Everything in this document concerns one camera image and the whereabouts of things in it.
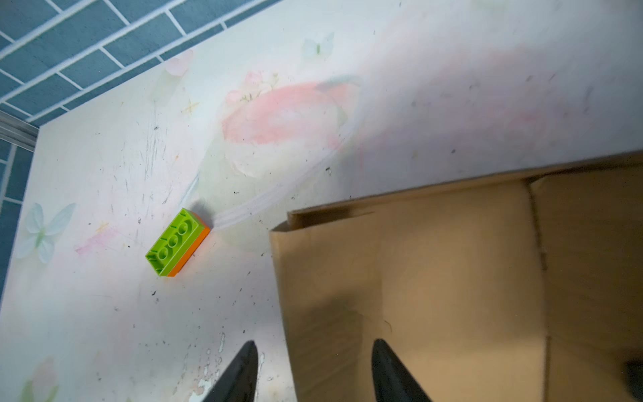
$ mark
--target blue tile wall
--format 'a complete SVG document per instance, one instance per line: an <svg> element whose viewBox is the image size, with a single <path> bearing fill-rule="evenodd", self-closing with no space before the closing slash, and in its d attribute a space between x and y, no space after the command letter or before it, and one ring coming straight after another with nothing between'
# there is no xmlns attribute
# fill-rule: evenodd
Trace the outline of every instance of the blue tile wall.
<svg viewBox="0 0 643 402"><path fill-rule="evenodd" d="M32 153L0 140L0 293L5 283Z"/></svg>
<svg viewBox="0 0 643 402"><path fill-rule="evenodd" d="M36 126L279 0L51 1L0 0L0 110Z"/></svg>

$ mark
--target white table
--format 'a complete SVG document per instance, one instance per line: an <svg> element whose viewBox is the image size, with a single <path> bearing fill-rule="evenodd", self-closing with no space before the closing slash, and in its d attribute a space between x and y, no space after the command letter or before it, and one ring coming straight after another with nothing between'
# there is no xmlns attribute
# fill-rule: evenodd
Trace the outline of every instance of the white table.
<svg viewBox="0 0 643 402"><path fill-rule="evenodd" d="M294 400L268 231L305 206L642 148L642 6L284 0L182 77L162 64L45 125L18 243L35 203L44 224L77 206L47 264L12 259L3 400L27 381L35 402L201 400L250 339L258 399ZM157 277L144 256L182 206L214 229Z"/></svg>

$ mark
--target cardboard flap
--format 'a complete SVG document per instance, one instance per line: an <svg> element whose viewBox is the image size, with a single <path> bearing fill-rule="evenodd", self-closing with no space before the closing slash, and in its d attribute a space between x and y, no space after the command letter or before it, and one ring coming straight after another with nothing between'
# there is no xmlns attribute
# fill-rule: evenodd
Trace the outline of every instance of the cardboard flap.
<svg viewBox="0 0 643 402"><path fill-rule="evenodd" d="M299 401L374 401L378 337L433 400L542 400L542 271L522 182L380 204L271 243Z"/></svg>
<svg viewBox="0 0 643 402"><path fill-rule="evenodd" d="M643 167L531 187L547 267L548 400L633 400L622 372L643 358Z"/></svg>

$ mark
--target green toy brick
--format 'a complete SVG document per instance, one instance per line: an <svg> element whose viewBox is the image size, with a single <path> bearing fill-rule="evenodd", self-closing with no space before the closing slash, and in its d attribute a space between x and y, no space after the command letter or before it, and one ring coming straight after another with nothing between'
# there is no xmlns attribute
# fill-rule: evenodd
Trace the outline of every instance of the green toy brick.
<svg viewBox="0 0 643 402"><path fill-rule="evenodd" d="M210 228L196 214L184 208L154 243L145 258L160 277L174 276L185 263L184 257L189 257L194 252L209 231Z"/></svg>

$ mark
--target white grout line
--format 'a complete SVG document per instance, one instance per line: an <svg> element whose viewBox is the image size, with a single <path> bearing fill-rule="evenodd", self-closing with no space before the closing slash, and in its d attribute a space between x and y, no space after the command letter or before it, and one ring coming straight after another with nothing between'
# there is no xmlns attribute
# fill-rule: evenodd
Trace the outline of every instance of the white grout line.
<svg viewBox="0 0 643 402"><path fill-rule="evenodd" d="M51 0L44 0L44 1L45 3L49 4L54 10L56 10L58 14L62 13L62 10L60 9L60 7L58 7L53 1Z"/></svg>
<svg viewBox="0 0 643 402"><path fill-rule="evenodd" d="M80 86L80 85L76 84L75 82L73 82L73 81L72 81L69 77L67 77L65 74L63 74L63 73L61 73L61 72L58 72L58 73L56 73L56 75L58 75L60 78L62 78L63 80L65 80L65 81L69 82L71 85L75 86L77 89L79 89L80 91L82 91L82 86Z"/></svg>
<svg viewBox="0 0 643 402"><path fill-rule="evenodd" d="M46 71L45 73L39 75L35 79L29 81L25 86L17 88L17 89L14 89L13 91L9 92L7 95L1 97L0 102L4 102L5 100L9 99L10 97L15 96L16 94L25 91L26 89L28 89L29 87L32 87L35 84L38 84L39 82L41 82L41 81L45 80L46 78L48 78L47 74L55 74L57 72L57 70L63 69L65 67L67 67L67 66L72 65L74 62L76 62L77 60L81 59L82 57L85 57L86 55L90 54L92 51L95 51L97 49L102 48L102 46L104 44L110 43L111 41L121 37L122 35L125 35L125 33L136 29L137 27L141 26L145 22L147 22L147 21L159 16L160 14L163 14L165 12L165 10L169 10L170 8L175 7L176 5L181 4L183 1L186 1L186 0L173 0L173 1L169 2L169 3L167 3L162 8L147 14L145 17L139 19L135 23L132 23L132 24L122 28L121 31L116 32L116 33L108 36L104 40L100 41L99 43L97 43L97 44L85 49L83 52L79 53L78 55L76 55L72 59L68 59L68 60L60 63L55 68L52 68L52 69ZM246 10L248 10L250 8L253 8L256 5L259 5L259 4L263 3L264 1L265 0L253 0L253 1L250 1L250 2L242 5L241 7L233 10L232 12L227 13L225 15L222 15L222 16L220 16L219 18L217 18L214 21L210 21L209 23L205 24L204 26L200 27L199 29L190 32L188 35L185 35L184 37L180 37L177 40L175 40L174 42L170 42L167 45L165 45L164 47L160 48L159 50L157 50L157 51L155 51L153 53L150 53L146 57L143 57L142 59L139 59L138 61L133 62L132 64L129 64L127 66L127 69L122 69L122 70L117 71L117 72L115 72L115 73L113 73L111 75L108 75L107 77L103 78L102 80L100 80L98 82L95 82L94 84L91 84L90 86L86 87L82 91L76 92L74 95L71 95L68 98L61 100L60 102L58 102L57 104L55 104L53 106L49 106L47 109L45 109L45 110L33 115L29 119L27 119L27 122L32 122L32 121L44 116L45 114L49 113L50 111L52 111L54 109L57 109L60 106L66 104L68 102L71 102L72 100L74 100L74 99L76 99L76 98L78 98L78 97L80 97L80 96L82 96L82 95L84 95L84 94L86 94L86 93L88 93L88 92L100 87L101 85L113 80L114 78L120 77L121 75L125 74L126 72L128 72L128 71L130 71L130 70L132 70L134 68L137 68L141 64L146 63L149 60L156 58L156 56L160 56L161 54L163 54L164 52L166 52L168 50L171 50L175 46L178 46L178 45L180 45L180 44L182 44L182 43L184 43L186 41L189 41L190 39L202 34L203 32L209 30L210 28L213 28L214 26L220 25L224 21L226 21L226 20L228 20L228 19L230 19L230 18L232 18L232 17L234 17L236 15L239 15L242 12L245 12Z"/></svg>
<svg viewBox="0 0 643 402"><path fill-rule="evenodd" d="M29 116L29 117L31 117L31 116L32 116L32 114L31 114L31 113L27 113L26 111L24 111L24 110L22 110L22 109L20 109L20 108L18 108L18 107L16 107L16 106L14 106L14 105L10 104L9 102L2 102L2 103L4 103L5 105L7 105L8 107L11 107L12 109L15 109L15 110L19 111L20 113L26 114L26 115L27 115L27 116Z"/></svg>
<svg viewBox="0 0 643 402"><path fill-rule="evenodd" d="M42 32L45 32L46 30L50 29L51 27L55 26L59 22L71 17L72 15L76 14L77 12L81 11L83 8L86 6L90 5L91 3L94 3L96 0L80 0L73 6L69 7L67 10L63 11L62 13L56 15L54 18L50 19L46 23L40 25L36 29L30 31L27 33L25 36L21 37L17 41L14 41L12 45L9 45L5 47L4 49L0 50L0 59L3 59L5 56L7 56L10 53L13 53L15 50L20 48L22 45L26 44L36 36L40 35Z"/></svg>
<svg viewBox="0 0 643 402"><path fill-rule="evenodd" d="M14 167L15 150L18 148L16 144L11 144L9 150L9 158L6 160L5 174L0 179L0 199L4 199L6 195L6 188L9 185L9 177L11 176L11 169ZM0 214L2 213L2 204L0 203Z"/></svg>
<svg viewBox="0 0 643 402"><path fill-rule="evenodd" d="M111 60L111 61L113 61L114 63L116 63L116 65L117 65L118 67L120 67L120 68L125 68L125 66L124 66L120 61L118 61L118 60L116 59L116 57L112 56L112 53L109 53L107 50L105 50L105 48L104 48L104 47L102 47L102 46L101 46L101 47L99 47L99 48L98 48L98 50L102 51L102 52L105 54L105 56L109 57L109 60Z"/></svg>
<svg viewBox="0 0 643 402"><path fill-rule="evenodd" d="M24 82L20 81L18 78L15 78L13 75L7 73L5 70L0 68L0 73L6 75L7 77L11 78L12 80L18 82L20 85L24 85Z"/></svg>
<svg viewBox="0 0 643 402"><path fill-rule="evenodd" d="M22 201L20 201L18 199L15 199L15 198L9 198L9 197L3 197L3 201L11 201L11 202L13 202L15 204L20 204L20 205L23 204Z"/></svg>
<svg viewBox="0 0 643 402"><path fill-rule="evenodd" d="M170 21L172 21L172 24L174 24L176 29L178 29L179 32L181 32L181 35L185 36L186 33L183 30L183 27L179 24L179 21L177 21L176 18L174 18L174 15L170 12L170 10L165 10L165 15L167 15Z"/></svg>
<svg viewBox="0 0 643 402"><path fill-rule="evenodd" d="M5 38L6 40L8 40L11 43L15 43L15 40L11 39L11 37L9 35L7 35L6 33L2 32L2 31L0 31L0 36Z"/></svg>
<svg viewBox="0 0 643 402"><path fill-rule="evenodd" d="M123 21L123 24L129 25L129 21L127 20L127 18L125 18L125 16L123 14L121 14L120 11L118 11L118 9L116 7L114 7L114 5L112 4L112 2L110 0L103 0L103 1L105 2L105 4L107 4L109 9L112 10L114 12L114 14L116 14L118 16L118 18L120 18L121 21Z"/></svg>

